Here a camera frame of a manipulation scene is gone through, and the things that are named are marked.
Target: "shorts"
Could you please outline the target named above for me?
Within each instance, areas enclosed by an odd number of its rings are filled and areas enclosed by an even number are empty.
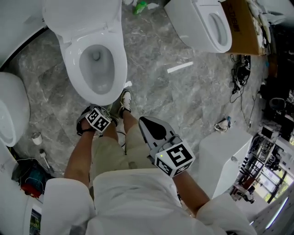
[[[92,144],[92,179],[108,171],[156,168],[147,158],[149,152],[150,148],[145,143],[138,124],[126,134],[125,151],[112,138],[98,138]]]

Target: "floor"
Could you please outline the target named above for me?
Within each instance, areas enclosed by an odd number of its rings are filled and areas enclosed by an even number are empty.
[[[249,130],[248,119],[252,96],[267,77],[266,57],[252,57],[251,76],[243,94],[245,121],[240,99],[229,102],[234,64],[229,54],[199,52],[185,46],[162,7],[134,16],[129,6],[123,6],[122,27],[135,117],[153,116],[169,122],[188,141],[196,156],[199,142],[226,116],[232,117],[233,125],[256,133],[262,100],[255,103]],[[191,61],[192,66],[167,73],[168,68]],[[39,149],[43,148],[54,170],[64,171],[79,140],[76,119],[88,103],[69,81],[55,34],[50,30],[41,34],[5,70],[23,80],[31,108],[29,128],[15,146],[16,151],[23,157],[39,159]],[[31,140],[34,132],[42,133],[40,148]],[[197,169],[194,164],[193,177],[197,176]]]

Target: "toilet lid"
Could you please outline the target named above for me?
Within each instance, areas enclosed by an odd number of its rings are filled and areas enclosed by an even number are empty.
[[[121,0],[44,0],[43,17],[47,26],[67,42],[111,23],[120,6]]]

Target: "hand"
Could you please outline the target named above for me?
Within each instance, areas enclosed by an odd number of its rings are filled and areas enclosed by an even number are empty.
[[[88,123],[86,119],[83,119],[81,121],[81,126],[82,126],[82,130],[87,130],[91,128],[90,124]]]

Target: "toilet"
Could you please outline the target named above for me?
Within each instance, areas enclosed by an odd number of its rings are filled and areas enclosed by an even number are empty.
[[[0,72],[0,142],[13,147],[28,127],[30,108],[21,79]]]
[[[80,96],[105,106],[127,78],[121,0],[43,0],[44,21],[57,36],[68,77]]]
[[[218,0],[171,0],[164,9],[187,46],[213,53],[231,48],[230,26]]]

